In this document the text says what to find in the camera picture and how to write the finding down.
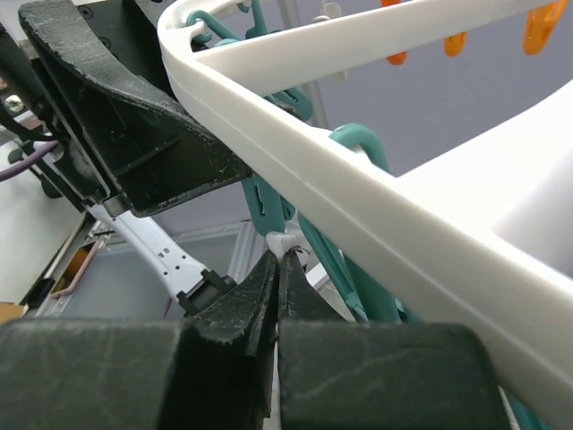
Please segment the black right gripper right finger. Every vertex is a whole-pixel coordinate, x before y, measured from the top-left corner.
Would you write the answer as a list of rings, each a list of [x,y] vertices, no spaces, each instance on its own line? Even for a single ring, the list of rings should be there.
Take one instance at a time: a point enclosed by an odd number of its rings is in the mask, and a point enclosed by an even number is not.
[[[507,429],[484,344],[460,324],[348,322],[280,263],[278,379],[285,429]]]

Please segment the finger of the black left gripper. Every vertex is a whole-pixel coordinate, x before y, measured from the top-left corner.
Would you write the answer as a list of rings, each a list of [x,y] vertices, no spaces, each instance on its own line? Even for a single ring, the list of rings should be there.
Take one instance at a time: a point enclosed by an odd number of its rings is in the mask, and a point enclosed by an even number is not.
[[[175,99],[157,36],[164,1],[36,1],[18,11],[65,136],[57,168],[85,202],[147,217],[251,170]]]

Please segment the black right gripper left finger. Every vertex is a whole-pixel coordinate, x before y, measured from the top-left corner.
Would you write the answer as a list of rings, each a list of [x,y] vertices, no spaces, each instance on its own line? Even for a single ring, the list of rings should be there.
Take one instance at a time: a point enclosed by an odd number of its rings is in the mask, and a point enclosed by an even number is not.
[[[4,429],[260,429],[278,262],[187,320],[35,318],[1,328]]]

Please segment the white round clip hanger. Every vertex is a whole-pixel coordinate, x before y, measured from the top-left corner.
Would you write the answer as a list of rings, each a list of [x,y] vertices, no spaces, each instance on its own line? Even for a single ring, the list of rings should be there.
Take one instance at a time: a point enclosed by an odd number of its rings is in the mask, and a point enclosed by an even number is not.
[[[556,1],[411,1],[193,52],[195,8],[158,20],[185,110],[418,316],[472,327],[504,385],[572,426],[572,88],[413,172],[376,168],[267,96]]]

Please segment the teal clothespin being pinched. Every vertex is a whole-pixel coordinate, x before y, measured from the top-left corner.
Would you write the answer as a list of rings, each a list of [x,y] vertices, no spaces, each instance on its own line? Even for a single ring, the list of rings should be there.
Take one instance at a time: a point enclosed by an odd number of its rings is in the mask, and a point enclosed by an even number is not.
[[[261,176],[252,174],[241,182],[255,230],[262,237],[283,233],[295,215],[295,207]]]

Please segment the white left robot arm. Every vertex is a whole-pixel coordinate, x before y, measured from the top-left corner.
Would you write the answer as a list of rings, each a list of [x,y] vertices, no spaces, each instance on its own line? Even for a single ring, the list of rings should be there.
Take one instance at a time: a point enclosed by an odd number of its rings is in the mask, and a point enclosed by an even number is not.
[[[175,99],[157,36],[166,2],[37,1],[18,11],[33,69],[64,136],[58,172],[88,212],[132,244],[196,314],[234,285],[154,216],[246,179],[250,169]]]

